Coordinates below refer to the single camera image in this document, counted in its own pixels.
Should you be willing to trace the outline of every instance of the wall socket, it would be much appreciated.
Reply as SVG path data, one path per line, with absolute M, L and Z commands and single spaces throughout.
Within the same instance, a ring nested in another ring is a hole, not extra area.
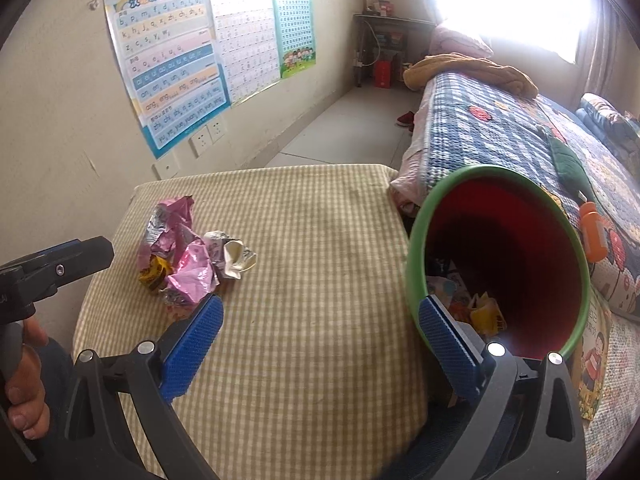
M 189 144 L 191 145 L 191 149 L 193 150 L 196 158 L 202 155 L 213 144 L 209 129 L 206 126 L 199 129 L 191 136 Z
M 207 128 L 209 129 L 209 133 L 211 134 L 211 139 L 213 142 L 216 142 L 220 137 L 222 137 L 226 132 L 225 120 L 222 118 L 222 115 L 218 115 L 214 117 L 207 123 Z

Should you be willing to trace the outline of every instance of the red shoe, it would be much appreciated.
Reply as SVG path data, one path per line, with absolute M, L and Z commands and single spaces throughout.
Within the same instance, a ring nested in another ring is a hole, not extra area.
M 401 115 L 396 119 L 396 124 L 398 126 L 402 126 L 403 128 L 406 128 L 407 126 L 411 126 L 412 124 L 414 124 L 414 113 L 407 112 L 404 115 Z

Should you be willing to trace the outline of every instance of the green poster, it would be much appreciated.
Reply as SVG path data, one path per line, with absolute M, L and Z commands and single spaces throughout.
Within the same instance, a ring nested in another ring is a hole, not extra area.
M 316 64 L 311 0 L 273 0 L 280 75 L 290 77 Z

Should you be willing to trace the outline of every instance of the poster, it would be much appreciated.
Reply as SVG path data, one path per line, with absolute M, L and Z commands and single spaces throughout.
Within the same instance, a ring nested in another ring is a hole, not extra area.
M 273 0 L 211 0 L 232 104 L 280 79 Z
M 229 106 L 209 0 L 105 0 L 120 72 L 158 158 Z
M 609 350 L 611 313 L 607 302 L 595 288 L 590 288 L 589 317 L 574 352 L 572 379 L 578 389 L 580 415 L 593 420 L 598 409 Z
M 316 64 L 311 0 L 273 0 L 282 78 Z

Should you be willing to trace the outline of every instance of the green rim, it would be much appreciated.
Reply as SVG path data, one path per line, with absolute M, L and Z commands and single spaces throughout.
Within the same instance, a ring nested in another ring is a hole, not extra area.
M 578 259 L 578 267 L 582 280 L 582 301 L 580 302 L 580 311 L 578 313 L 578 319 L 575 323 L 574 330 L 571 332 L 567 342 L 559 350 L 559 353 L 563 358 L 568 358 L 582 337 L 589 315 L 589 267 L 584 256 L 582 244 L 580 243 L 578 235 L 576 234 L 573 226 L 569 223 L 564 212 L 540 186 L 515 171 L 489 164 L 466 166 L 447 175 L 430 191 L 427 199 L 424 201 L 420 211 L 418 212 L 418 216 L 415 218 L 411 237 L 409 238 L 409 254 L 407 256 L 405 278 L 409 310 L 414 318 L 414 323 L 418 328 L 418 332 L 427 346 L 431 348 L 418 323 L 418 307 L 420 302 L 427 297 L 427 283 L 425 281 L 424 270 L 424 245 L 427 239 L 427 231 L 431 223 L 431 218 L 433 217 L 438 204 L 451 192 L 451 190 L 467 180 L 481 176 L 503 178 L 526 188 L 549 206 L 554 217 L 558 220 L 558 223 L 562 226 L 564 232 L 571 241 L 575 256 Z

